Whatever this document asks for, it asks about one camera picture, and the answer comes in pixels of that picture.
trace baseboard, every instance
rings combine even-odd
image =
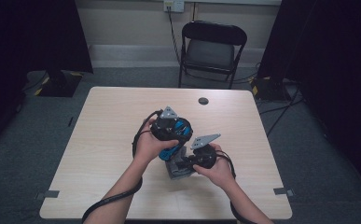
[[[178,66],[173,46],[90,45],[92,67]],[[255,67],[264,49],[245,49],[239,67]]]

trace forearm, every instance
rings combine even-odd
[[[123,193],[134,188],[148,163],[133,161],[117,183],[105,194],[103,199]],[[84,223],[124,223],[131,206],[133,196],[108,203],[93,211]]]
[[[222,188],[228,195],[236,211],[242,217],[254,223],[273,223],[269,218],[250,200],[236,181],[229,182]]]

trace wooden tabletop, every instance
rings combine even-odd
[[[201,105],[205,97],[208,105]],[[197,136],[221,133],[214,143],[231,157],[236,180],[273,219],[292,211],[250,91],[95,87],[82,108],[46,198],[42,218],[81,218],[102,199],[132,160],[132,141],[143,120],[169,105]],[[134,195],[128,219],[235,219],[226,194],[204,176],[171,180],[164,161],[149,166]]]

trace handheld controller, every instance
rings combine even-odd
[[[168,161],[192,136],[191,124],[179,118],[177,114],[167,106],[157,117],[150,128],[153,135],[160,141],[178,140],[175,147],[165,148],[159,154],[163,161]]]
[[[193,171],[194,169],[192,168],[192,165],[194,164],[197,164],[206,169],[212,168],[215,165],[215,161],[217,160],[217,154],[215,149],[210,146],[209,143],[219,136],[221,136],[221,134],[216,133],[195,138],[194,143],[191,146],[194,155],[183,157],[183,161],[176,163],[177,166],[180,169],[188,168]]]

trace black strap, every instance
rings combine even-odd
[[[134,155],[136,153],[137,141],[139,140],[140,135],[142,133],[144,133],[144,132],[142,132],[143,128],[148,123],[148,121],[151,119],[151,117],[153,117],[154,115],[160,115],[161,113],[162,113],[162,110],[155,111],[150,116],[148,116],[148,118],[146,118],[145,121],[143,121],[142,126],[140,126],[139,131],[137,132],[137,134],[133,138],[133,142],[132,142],[132,156],[133,157],[134,157]],[[130,189],[130,190],[125,191],[123,193],[111,196],[109,198],[102,199],[99,202],[93,204],[89,209],[87,209],[87,211],[82,216],[81,223],[84,223],[85,219],[87,219],[87,217],[90,215],[90,213],[93,212],[98,207],[101,207],[101,206],[104,206],[104,205],[106,205],[108,203],[113,203],[113,202],[118,201],[120,199],[129,197],[129,196],[133,195],[134,193],[136,193],[142,187],[142,185],[143,185],[143,178],[140,178],[139,182],[137,183],[137,185],[133,189]]]
[[[84,213],[84,216],[82,216],[81,223],[84,223],[85,219],[87,219],[87,217],[90,215],[90,213],[93,212],[98,207],[104,206],[104,205],[106,205],[108,203],[118,201],[118,200],[126,198],[128,196],[131,196],[134,193],[136,193],[142,187],[142,185],[143,185],[143,178],[140,178],[140,180],[137,183],[136,187],[134,187],[133,189],[125,191],[125,192],[117,194],[117,195],[114,195],[114,196],[111,196],[109,198],[102,199],[99,202],[93,204],[89,209],[87,209],[87,211]]]
[[[219,152],[223,153],[224,155],[220,155],[217,154],[217,157],[221,157],[226,159],[229,162],[229,166],[230,166],[230,170],[232,172],[232,176],[235,179],[236,178],[236,174],[235,174],[235,168],[233,167],[233,163],[232,160],[230,159],[229,155],[227,153],[225,153],[224,151],[218,150]],[[255,224],[252,221],[247,220],[246,218],[242,217],[238,211],[236,211],[235,207],[233,206],[232,202],[229,202],[230,205],[230,210],[232,211],[232,214],[236,217],[236,219],[238,219],[239,221],[241,221],[242,223],[248,223],[248,224]]]

